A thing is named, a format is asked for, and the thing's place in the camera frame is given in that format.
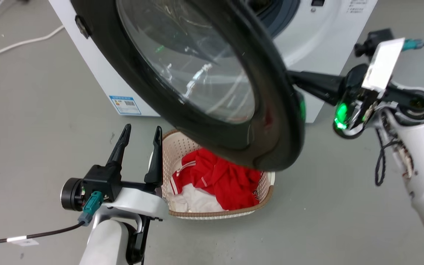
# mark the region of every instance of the washing machine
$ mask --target washing machine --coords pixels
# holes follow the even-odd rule
[[[278,171],[323,105],[295,73],[339,74],[375,0],[51,3],[119,114],[160,115],[224,159]]]

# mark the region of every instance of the sticker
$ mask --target sticker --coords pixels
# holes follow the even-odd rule
[[[38,245],[39,243],[34,239],[27,239],[27,236],[12,237],[8,238],[7,242],[13,243],[14,245],[20,245],[21,247],[28,247],[29,245]]]
[[[120,114],[141,115],[132,97],[109,96]]]
[[[360,14],[364,11],[366,5],[367,0],[350,0],[346,13]]]

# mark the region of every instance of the washing machine door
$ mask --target washing machine door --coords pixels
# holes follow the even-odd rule
[[[76,22],[174,127],[236,164],[298,157],[304,104],[255,14],[233,0],[72,0]]]

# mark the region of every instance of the green led light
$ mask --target green led light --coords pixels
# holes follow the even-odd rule
[[[300,107],[301,107],[302,119],[305,120],[305,101],[303,99],[301,100]]]
[[[158,47],[158,49],[156,49],[155,53],[161,52],[164,48],[165,46],[161,45],[160,47]]]
[[[346,129],[346,124],[340,123],[338,119],[335,118],[335,124],[338,129]]]
[[[338,106],[338,109],[336,110],[336,117],[335,117],[335,124],[336,127],[339,129],[346,129],[346,116],[348,112],[348,106],[346,106],[345,103],[342,103]]]

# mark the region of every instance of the white cable tag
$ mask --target white cable tag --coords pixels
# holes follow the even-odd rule
[[[29,245],[38,245],[39,243],[34,239],[27,239],[27,236],[11,237],[6,240],[9,243],[20,245],[21,247],[28,247]]]

